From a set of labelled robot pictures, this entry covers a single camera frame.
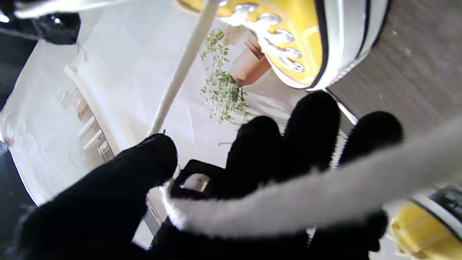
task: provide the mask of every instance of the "potted plant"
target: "potted plant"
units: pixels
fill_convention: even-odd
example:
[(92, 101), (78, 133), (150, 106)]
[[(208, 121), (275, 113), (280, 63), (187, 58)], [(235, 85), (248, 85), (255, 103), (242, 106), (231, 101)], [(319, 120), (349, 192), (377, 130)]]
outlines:
[(202, 94), (208, 95), (205, 101), (209, 100), (214, 105), (210, 111), (210, 118), (218, 117), (218, 122), (231, 121), (235, 115), (242, 117), (242, 121), (248, 122), (250, 112), (246, 111), (248, 105), (245, 103), (247, 93), (239, 86), (237, 81), (228, 73), (223, 71), (224, 62), (228, 55), (229, 40), (222, 30), (212, 30), (207, 36), (205, 51), (201, 59), (211, 56), (213, 63), (207, 70), (211, 74), (206, 80), (206, 85), (201, 89)]

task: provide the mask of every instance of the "glove finger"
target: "glove finger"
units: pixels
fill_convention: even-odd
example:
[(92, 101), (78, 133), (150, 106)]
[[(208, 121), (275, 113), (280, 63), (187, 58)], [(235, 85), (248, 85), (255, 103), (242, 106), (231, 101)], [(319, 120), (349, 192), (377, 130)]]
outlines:
[(383, 111), (370, 113), (361, 118), (348, 135), (339, 165), (378, 149), (399, 144), (403, 136), (401, 124), (393, 115)]
[[(373, 112), (361, 118), (353, 128), (343, 149), (339, 165), (380, 148), (398, 144), (402, 140), (403, 130), (394, 116), (382, 111)], [(367, 257), (368, 251), (377, 252), (380, 249), (379, 239), (385, 234), (387, 225), (387, 213), (378, 210), (361, 222), (344, 223), (318, 230), (312, 245), (322, 248), (326, 240), (344, 246), (344, 255)]]
[(316, 167), (328, 169), (340, 125), (337, 102), (325, 92), (302, 98), (287, 123), (283, 141), (289, 179)]
[(222, 178), (223, 196), (241, 197), (279, 171), (281, 135), (274, 120), (256, 117), (237, 133)]

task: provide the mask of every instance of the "sneaker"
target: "sneaker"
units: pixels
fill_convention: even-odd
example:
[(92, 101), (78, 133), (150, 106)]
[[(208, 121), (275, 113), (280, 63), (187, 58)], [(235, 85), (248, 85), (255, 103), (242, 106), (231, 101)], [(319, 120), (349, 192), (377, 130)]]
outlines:
[[(203, 0), (176, 0), (199, 12)], [(379, 36), (388, 0), (267, 0), (220, 2), (217, 16), (253, 31), (287, 85), (325, 89), (358, 65)]]

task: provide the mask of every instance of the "fuzzy white strap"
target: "fuzzy white strap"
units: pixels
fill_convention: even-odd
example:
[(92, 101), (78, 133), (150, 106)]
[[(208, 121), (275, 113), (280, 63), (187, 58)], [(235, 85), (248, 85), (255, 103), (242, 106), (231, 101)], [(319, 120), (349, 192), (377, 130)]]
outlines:
[(156, 115), (156, 121), (154, 122), (150, 135), (160, 132), (173, 100), (175, 99), (178, 90), (180, 90), (186, 74), (188, 74), (189, 69), (193, 65), (193, 61), (196, 58), (204, 39), (207, 37), (208, 30), (212, 26), (212, 22), (218, 11), (219, 2), (220, 1), (218, 0), (208, 0), (204, 10), (202, 10), (199, 22), (194, 28), (192, 37), (186, 46), (186, 50), (183, 53), (183, 57), (181, 57), (180, 64), (173, 75), (172, 82), (170, 83), (167, 93), (162, 100), (162, 104), (159, 107)]
[(172, 223), (210, 237), (293, 234), (362, 217), (420, 188), (460, 177), (462, 118), (429, 135), (323, 175), (264, 187), (243, 199), (173, 199), (162, 189)]

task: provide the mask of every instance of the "black glove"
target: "black glove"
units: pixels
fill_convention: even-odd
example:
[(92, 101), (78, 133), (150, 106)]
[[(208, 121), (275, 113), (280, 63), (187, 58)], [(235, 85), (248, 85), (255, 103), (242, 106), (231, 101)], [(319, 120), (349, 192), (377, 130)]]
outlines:
[[(284, 136), (272, 119), (253, 119), (239, 130), (228, 154), (226, 169), (192, 161), (175, 180), (172, 193), (193, 199), (239, 198), (270, 180), (284, 181), (312, 168), (324, 171), (335, 148), (339, 122), (339, 109), (328, 94), (310, 94), (297, 104)], [(375, 112), (359, 121), (340, 162), (346, 163), (401, 139), (401, 126), (396, 119), (387, 113)], [(17, 256), (24, 259), (107, 256), (171, 259), (281, 254), (312, 259), (331, 255), (363, 259), (368, 257), (369, 250), (378, 249), (378, 239), (387, 225), (385, 213), (378, 212), (363, 223), (342, 223), (320, 229), (309, 245), (310, 238), (302, 230), (271, 239), (223, 240), (181, 232), (167, 219), (156, 234), (149, 254), (131, 240), (146, 212), (146, 193), (171, 178), (175, 168), (175, 145), (162, 134), (123, 151), (32, 212), (16, 241)], [(211, 175), (207, 192), (180, 188), (181, 181), (196, 172)]]
[[(292, 112), (284, 135), (268, 117), (257, 117), (241, 127), (226, 163), (226, 169), (198, 161), (180, 173), (172, 197), (193, 199), (239, 198), (268, 181), (285, 181), (311, 169), (325, 171), (335, 149), (340, 112), (330, 95), (317, 92), (300, 100)], [(399, 143), (402, 129), (388, 113), (375, 112), (362, 118), (353, 129), (340, 158), (340, 165), (379, 148)], [(208, 175), (203, 192), (180, 188), (194, 173)], [(367, 259), (378, 251), (379, 239), (388, 224), (381, 210), (360, 223), (343, 223), (319, 229), (313, 240), (301, 231), (292, 236), (271, 239), (210, 239), (178, 231), (167, 219), (157, 233), (151, 251), (167, 258), (275, 257), (351, 257)]]

